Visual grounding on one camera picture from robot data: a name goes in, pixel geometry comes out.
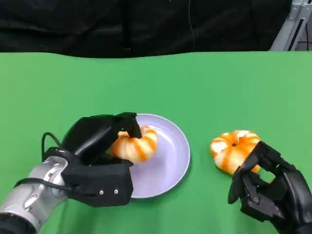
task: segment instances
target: black backdrop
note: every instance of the black backdrop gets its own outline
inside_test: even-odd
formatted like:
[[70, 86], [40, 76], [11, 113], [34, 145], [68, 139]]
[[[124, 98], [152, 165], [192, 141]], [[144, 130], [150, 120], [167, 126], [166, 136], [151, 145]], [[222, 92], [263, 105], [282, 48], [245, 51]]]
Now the black backdrop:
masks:
[[0, 0], [0, 52], [266, 51], [291, 0]]

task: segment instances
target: green table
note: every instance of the green table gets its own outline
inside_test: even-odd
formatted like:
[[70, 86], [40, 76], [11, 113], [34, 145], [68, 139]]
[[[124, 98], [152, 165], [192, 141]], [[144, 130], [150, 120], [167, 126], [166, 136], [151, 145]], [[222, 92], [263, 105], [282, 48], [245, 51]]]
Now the green table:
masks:
[[135, 59], [0, 54], [0, 200], [40, 162], [43, 132], [62, 138], [82, 116], [153, 113], [189, 140], [192, 166], [183, 182], [125, 207], [69, 201], [42, 234], [275, 233], [241, 214], [239, 203], [227, 204], [231, 179], [215, 167], [209, 144], [223, 132], [253, 130], [312, 186], [311, 61], [309, 53], [269, 52]]

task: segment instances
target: white plate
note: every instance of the white plate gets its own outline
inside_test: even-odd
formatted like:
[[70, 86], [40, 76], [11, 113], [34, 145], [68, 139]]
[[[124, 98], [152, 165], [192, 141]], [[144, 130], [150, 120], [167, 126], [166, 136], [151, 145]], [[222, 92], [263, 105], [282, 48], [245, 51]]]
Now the white plate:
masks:
[[186, 174], [191, 151], [184, 133], [171, 121], [156, 115], [138, 114], [139, 125], [148, 125], [158, 135], [154, 156], [130, 168], [132, 198], [149, 198], [163, 194], [177, 185]]

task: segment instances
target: orange and white pumpkin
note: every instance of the orange and white pumpkin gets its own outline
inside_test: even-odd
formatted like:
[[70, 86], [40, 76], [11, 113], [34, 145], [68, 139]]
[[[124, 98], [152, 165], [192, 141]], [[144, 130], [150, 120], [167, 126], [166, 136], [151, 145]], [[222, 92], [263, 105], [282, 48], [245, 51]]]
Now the orange and white pumpkin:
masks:
[[157, 133], [147, 125], [140, 126], [140, 129], [142, 138], [130, 138], [127, 132], [119, 132], [119, 138], [112, 146], [113, 154], [132, 163], [149, 160], [157, 150]]
[[[245, 130], [224, 133], [215, 138], [210, 144], [210, 149], [216, 166], [233, 175], [259, 141], [260, 138], [255, 133]], [[252, 169], [255, 173], [259, 170], [258, 165]]]

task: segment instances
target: metal frame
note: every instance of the metal frame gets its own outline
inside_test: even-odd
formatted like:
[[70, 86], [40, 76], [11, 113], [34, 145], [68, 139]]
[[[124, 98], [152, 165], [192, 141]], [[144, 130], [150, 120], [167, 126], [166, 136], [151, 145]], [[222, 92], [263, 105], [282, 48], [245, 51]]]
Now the metal frame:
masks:
[[295, 50], [311, 11], [311, 0], [293, 0], [290, 14], [279, 31], [270, 51]]

